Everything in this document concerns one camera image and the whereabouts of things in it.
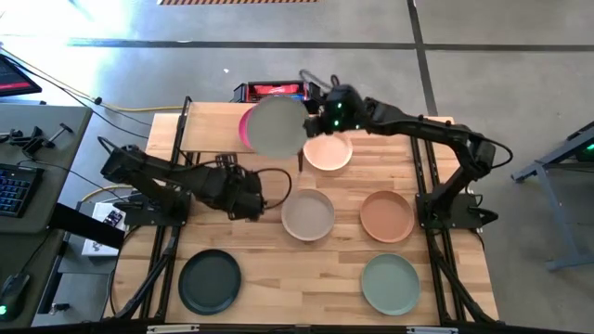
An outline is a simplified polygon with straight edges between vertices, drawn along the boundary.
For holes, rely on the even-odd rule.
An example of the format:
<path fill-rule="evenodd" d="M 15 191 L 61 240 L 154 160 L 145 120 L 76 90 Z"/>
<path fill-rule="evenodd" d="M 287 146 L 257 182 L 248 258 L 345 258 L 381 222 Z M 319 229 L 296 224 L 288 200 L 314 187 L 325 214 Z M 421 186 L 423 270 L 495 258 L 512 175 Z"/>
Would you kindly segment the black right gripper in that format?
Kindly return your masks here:
<path fill-rule="evenodd" d="M 365 125 L 365 103 L 350 84 L 333 86 L 324 102 L 324 120 L 320 116 L 307 118 L 303 128 L 308 137 L 362 130 Z"/>

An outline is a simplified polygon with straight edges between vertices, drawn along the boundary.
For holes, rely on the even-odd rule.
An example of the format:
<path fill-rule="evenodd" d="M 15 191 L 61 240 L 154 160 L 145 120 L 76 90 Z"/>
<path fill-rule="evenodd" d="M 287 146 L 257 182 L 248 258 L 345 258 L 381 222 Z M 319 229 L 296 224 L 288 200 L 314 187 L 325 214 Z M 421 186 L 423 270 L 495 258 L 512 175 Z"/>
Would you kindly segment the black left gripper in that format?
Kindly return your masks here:
<path fill-rule="evenodd" d="M 215 156 L 217 166 L 226 167 L 224 208 L 229 219 L 259 219 L 265 211 L 262 183 L 257 172 L 237 165 L 236 153 Z"/>

